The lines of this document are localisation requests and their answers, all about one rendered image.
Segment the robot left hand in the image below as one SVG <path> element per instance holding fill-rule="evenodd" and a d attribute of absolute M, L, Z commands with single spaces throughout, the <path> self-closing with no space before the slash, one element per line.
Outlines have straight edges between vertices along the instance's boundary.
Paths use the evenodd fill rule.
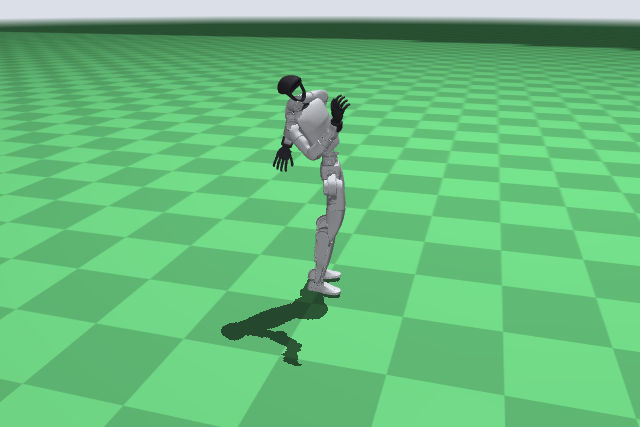
<path fill-rule="evenodd" d="M 282 172 L 282 169 L 283 169 L 284 161 L 285 161 L 285 172 L 287 172 L 287 163 L 288 163 L 289 158 L 290 158 L 291 166 L 293 167 L 293 159 L 292 159 L 291 150 L 290 150 L 290 148 L 292 148 L 293 143 L 291 145 L 284 144 L 283 143 L 284 139 L 285 139 L 285 136 L 283 136 L 283 139 L 282 139 L 282 142 L 281 142 L 282 147 L 278 150 L 278 152 L 276 154 L 276 157 L 275 157 L 275 160 L 273 162 L 273 167 L 275 167 L 276 161 L 277 161 L 277 159 L 279 157 L 278 162 L 277 162 L 277 167 L 276 167 L 276 169 L 278 170 L 280 161 L 282 159 L 281 166 L 280 166 L 280 171 L 281 172 Z"/>

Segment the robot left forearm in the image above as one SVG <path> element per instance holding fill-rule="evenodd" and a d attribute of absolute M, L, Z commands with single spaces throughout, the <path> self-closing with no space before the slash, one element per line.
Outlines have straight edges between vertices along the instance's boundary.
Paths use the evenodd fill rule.
<path fill-rule="evenodd" d="M 296 116 L 296 115 L 294 115 L 295 113 L 294 113 L 293 111 L 292 111 L 292 112 L 293 112 L 294 114 L 293 114 L 292 112 L 291 112 L 291 113 L 290 113 L 290 112 L 291 112 L 291 111 L 289 111 L 289 110 L 287 109 L 287 105 L 286 105 L 286 109 L 285 109 L 286 124 L 287 124 L 287 122 L 288 122 L 289 120 L 291 120 L 291 121 L 295 121 L 295 120 L 294 120 L 294 117 Z M 283 143 L 284 143 L 284 144 L 287 144 L 287 145 L 291 145 L 291 144 L 292 144 L 292 142 L 291 142 L 290 140 L 286 139 L 286 138 L 284 139 L 284 142 L 283 142 Z"/>

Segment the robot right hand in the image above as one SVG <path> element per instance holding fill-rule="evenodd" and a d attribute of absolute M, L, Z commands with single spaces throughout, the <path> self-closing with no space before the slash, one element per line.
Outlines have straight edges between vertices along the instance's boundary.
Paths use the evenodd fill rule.
<path fill-rule="evenodd" d="M 342 103 L 341 101 L 345 98 L 345 96 L 341 97 L 342 95 L 338 95 L 335 99 L 333 98 L 333 100 L 331 101 L 331 114 L 333 116 L 333 118 L 331 119 L 331 124 L 333 126 L 336 126 L 337 132 L 340 132 L 342 129 L 342 118 L 343 118 L 343 114 L 345 109 L 350 105 L 347 104 L 346 106 L 343 107 L 343 105 L 348 101 L 347 99 L 344 100 Z M 340 98 L 341 97 L 341 98 Z M 340 98 L 340 99 L 339 99 Z M 339 99 L 339 100 L 338 100 Z M 337 102 L 338 101 L 338 102 Z M 341 103 L 341 104 L 340 104 Z M 339 106 L 340 105 L 340 106 Z M 343 107 L 343 109 L 342 109 Z"/>

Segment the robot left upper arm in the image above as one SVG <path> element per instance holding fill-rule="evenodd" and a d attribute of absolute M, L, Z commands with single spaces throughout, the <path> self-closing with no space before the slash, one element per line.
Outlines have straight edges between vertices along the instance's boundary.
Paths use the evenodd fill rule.
<path fill-rule="evenodd" d="M 300 100 L 302 98 L 302 94 L 296 95 L 294 97 L 297 98 L 298 100 Z M 287 102 L 287 109 L 289 111 L 299 112 L 299 111 L 301 111 L 304 103 L 310 103 L 310 101 L 313 101 L 316 98 L 321 99 L 323 101 L 325 107 L 326 107 L 327 100 L 328 100 L 327 91 L 325 91 L 325 90 L 313 90 L 313 91 L 310 91 L 310 92 L 306 93 L 306 98 L 305 98 L 305 100 L 303 102 L 294 101 L 294 100 L 292 100 L 290 98 L 288 100 L 288 102 Z"/>

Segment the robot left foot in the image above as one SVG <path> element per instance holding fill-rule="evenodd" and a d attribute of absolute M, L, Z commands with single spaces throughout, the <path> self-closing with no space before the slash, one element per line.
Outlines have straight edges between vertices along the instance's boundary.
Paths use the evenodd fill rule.
<path fill-rule="evenodd" d="M 308 273 L 308 278 L 309 279 L 315 279 L 315 273 L 316 273 L 316 269 L 311 269 Z M 324 279 L 335 279 L 335 278 L 339 278 L 341 277 L 341 273 L 338 271 L 333 271 L 333 270 L 326 270 Z M 320 278 L 321 279 L 321 278 Z"/>

